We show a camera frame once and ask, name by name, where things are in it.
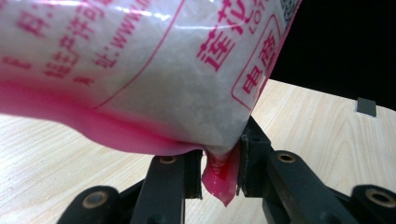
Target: wood grain surface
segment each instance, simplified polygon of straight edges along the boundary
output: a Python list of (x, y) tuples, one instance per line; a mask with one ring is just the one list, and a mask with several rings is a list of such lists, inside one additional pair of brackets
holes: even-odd
[[(356, 101), (270, 80), (253, 117), (274, 149), (300, 155), (328, 186), (396, 191), (396, 112), (355, 112)], [(152, 156), (119, 152), (59, 123), (0, 115), (0, 223), (55, 223), (84, 189), (119, 191), (145, 177)], [(204, 189), (187, 200), (186, 223), (266, 223), (260, 199), (225, 208)]]

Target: metal bolt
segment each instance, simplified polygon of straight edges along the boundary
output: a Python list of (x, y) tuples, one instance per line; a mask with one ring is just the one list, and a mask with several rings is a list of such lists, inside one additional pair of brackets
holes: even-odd
[(82, 201), (82, 206), (91, 209), (104, 204), (107, 201), (108, 193), (102, 190), (93, 192), (85, 197)]
[(386, 192), (377, 189), (367, 189), (366, 197), (373, 203), (378, 205), (394, 208), (396, 207), (396, 200), (388, 195)]
[(288, 163), (292, 163), (296, 161), (296, 159), (293, 156), (291, 156), (289, 153), (279, 153), (277, 154), (277, 158), (280, 161), (288, 162)]
[(160, 162), (164, 164), (174, 163), (176, 161), (176, 157), (169, 156), (169, 157), (160, 157)]

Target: plastic bag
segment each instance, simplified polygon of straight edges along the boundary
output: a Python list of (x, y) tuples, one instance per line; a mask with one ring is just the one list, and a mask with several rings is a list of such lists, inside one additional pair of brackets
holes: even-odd
[(227, 204), (248, 121), (297, 0), (0, 0), (0, 112), (118, 150), (206, 149)]

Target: black background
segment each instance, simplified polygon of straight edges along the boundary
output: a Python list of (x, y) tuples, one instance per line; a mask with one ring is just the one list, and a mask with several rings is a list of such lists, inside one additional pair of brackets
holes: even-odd
[(271, 79), (396, 110), (394, 1), (303, 0)]

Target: sealed pouch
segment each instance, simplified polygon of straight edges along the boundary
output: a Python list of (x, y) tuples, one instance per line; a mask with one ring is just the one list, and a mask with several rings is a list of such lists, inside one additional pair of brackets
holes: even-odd
[(56, 120), (128, 152), (205, 149), (204, 183), (228, 203), (231, 149), (297, 4), (0, 0), (0, 112)]

